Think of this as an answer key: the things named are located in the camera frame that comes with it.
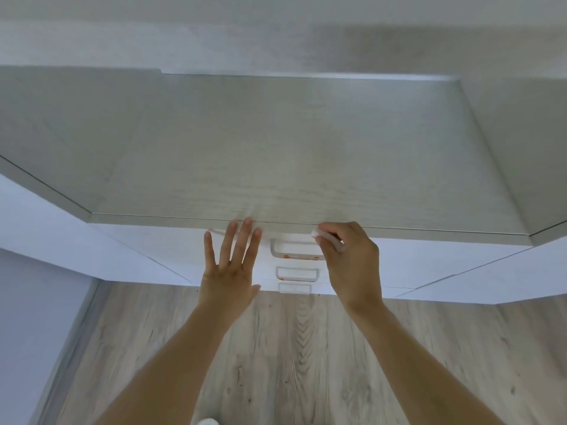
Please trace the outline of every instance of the wooden floor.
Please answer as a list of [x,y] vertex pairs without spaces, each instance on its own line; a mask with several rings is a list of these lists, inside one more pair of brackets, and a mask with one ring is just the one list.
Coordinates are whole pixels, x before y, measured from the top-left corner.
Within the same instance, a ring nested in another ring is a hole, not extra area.
[[[192,287],[107,287],[57,407],[60,425],[92,423],[185,321],[198,295]],[[387,305],[508,424],[566,423],[567,296],[502,306]],[[208,416],[221,425],[407,424],[336,297],[274,292],[259,293],[224,338],[193,423]]]

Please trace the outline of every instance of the person's right hand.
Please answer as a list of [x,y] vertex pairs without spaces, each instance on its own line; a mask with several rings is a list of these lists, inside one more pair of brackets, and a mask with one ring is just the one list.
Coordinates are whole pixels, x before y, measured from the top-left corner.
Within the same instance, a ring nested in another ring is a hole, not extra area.
[[323,222],[319,229],[337,236],[345,244],[343,251],[337,252],[326,238],[315,239],[325,256],[330,284],[347,312],[381,304],[378,246],[356,222]]

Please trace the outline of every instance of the person's left hand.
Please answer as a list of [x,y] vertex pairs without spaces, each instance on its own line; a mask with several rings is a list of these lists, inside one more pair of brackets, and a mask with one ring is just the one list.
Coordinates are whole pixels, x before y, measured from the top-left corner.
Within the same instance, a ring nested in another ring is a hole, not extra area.
[[215,308],[229,326],[246,310],[260,290],[260,285],[252,285],[252,267],[258,254],[262,230],[254,230],[246,250],[252,230],[252,219],[246,218],[238,233],[231,259],[232,241],[237,228],[238,223],[233,220],[226,229],[218,265],[211,233],[205,233],[205,273],[199,294],[199,306]]

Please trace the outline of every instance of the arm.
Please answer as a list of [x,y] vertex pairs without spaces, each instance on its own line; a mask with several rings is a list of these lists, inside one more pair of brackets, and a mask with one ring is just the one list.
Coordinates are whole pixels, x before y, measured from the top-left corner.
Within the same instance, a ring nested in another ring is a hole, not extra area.
[[328,240],[316,239],[337,296],[372,347],[408,421],[412,425],[504,425],[384,305],[378,247],[361,226],[323,223],[319,228],[345,244],[339,253]]
[[181,329],[135,375],[97,425],[186,425],[193,416],[205,375],[221,341],[250,305],[260,286],[252,285],[252,267],[261,231],[245,220],[232,254],[237,223],[224,236],[216,264],[211,233],[205,233],[205,273],[197,307]]

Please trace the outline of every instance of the hand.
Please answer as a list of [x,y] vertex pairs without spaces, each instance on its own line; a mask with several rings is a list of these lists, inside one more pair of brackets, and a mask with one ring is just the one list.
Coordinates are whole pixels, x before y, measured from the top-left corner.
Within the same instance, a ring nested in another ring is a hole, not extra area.
[[252,220],[246,218],[230,259],[237,228],[238,223],[232,221],[226,229],[218,265],[211,233],[205,233],[205,273],[199,294],[199,306],[215,308],[229,327],[246,310],[260,290],[260,285],[252,285],[252,267],[258,254],[262,230],[254,230],[250,246],[246,250],[252,230]]
[[319,229],[337,236],[345,244],[339,253],[326,238],[315,239],[325,256],[330,284],[346,311],[382,305],[378,246],[356,222],[324,222]]

